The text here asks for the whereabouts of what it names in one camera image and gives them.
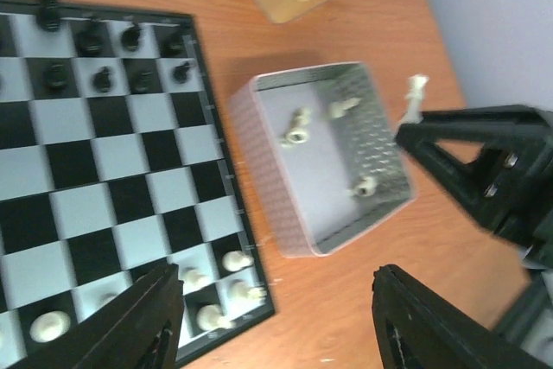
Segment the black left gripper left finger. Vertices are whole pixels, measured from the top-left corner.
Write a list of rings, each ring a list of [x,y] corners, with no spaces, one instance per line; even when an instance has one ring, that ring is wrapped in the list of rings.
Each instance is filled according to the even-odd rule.
[[[164,264],[83,321],[57,368],[174,368],[184,300],[178,267]]]

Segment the white chess pawn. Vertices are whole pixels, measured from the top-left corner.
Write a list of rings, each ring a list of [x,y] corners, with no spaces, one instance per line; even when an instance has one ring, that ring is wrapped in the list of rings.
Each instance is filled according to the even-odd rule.
[[[191,268],[184,271],[182,275],[183,289],[188,292],[194,292],[203,289],[212,282],[212,278],[197,268]]]
[[[229,251],[222,258],[223,268],[229,272],[238,272],[254,264],[254,258],[243,251]]]

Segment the white chess piece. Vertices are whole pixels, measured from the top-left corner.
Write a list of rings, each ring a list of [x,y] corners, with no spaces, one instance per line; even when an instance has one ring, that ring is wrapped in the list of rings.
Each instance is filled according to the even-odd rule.
[[[235,327],[235,323],[224,315],[220,306],[216,304],[209,304],[200,308],[196,315],[196,323],[205,332]]]
[[[229,288],[229,298],[233,304],[263,303],[267,291],[262,286],[248,284],[245,280],[235,280]]]

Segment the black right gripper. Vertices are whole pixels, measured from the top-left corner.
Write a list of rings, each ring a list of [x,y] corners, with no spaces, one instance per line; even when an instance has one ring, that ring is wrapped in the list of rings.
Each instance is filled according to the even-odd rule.
[[[397,145],[479,225],[552,264],[552,112],[527,105],[426,111]]]

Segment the white chess bishop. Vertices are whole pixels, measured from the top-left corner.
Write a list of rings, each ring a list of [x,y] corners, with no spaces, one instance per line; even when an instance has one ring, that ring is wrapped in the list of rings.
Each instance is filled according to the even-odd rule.
[[[55,340],[65,334],[71,327],[69,315],[63,311],[51,311],[39,315],[31,323],[29,335],[38,343]]]

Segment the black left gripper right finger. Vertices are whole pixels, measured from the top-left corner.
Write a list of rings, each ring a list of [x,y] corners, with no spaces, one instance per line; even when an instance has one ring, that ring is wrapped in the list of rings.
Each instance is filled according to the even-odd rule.
[[[385,368],[546,368],[549,291],[536,273],[485,328],[395,264],[374,274],[372,317]]]

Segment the white chess queen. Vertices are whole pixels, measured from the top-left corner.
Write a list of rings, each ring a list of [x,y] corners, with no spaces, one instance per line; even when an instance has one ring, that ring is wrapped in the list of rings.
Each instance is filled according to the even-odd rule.
[[[418,124],[423,120],[422,104],[425,98],[425,86],[429,76],[415,74],[408,78],[408,92],[405,95],[407,107],[400,124]]]

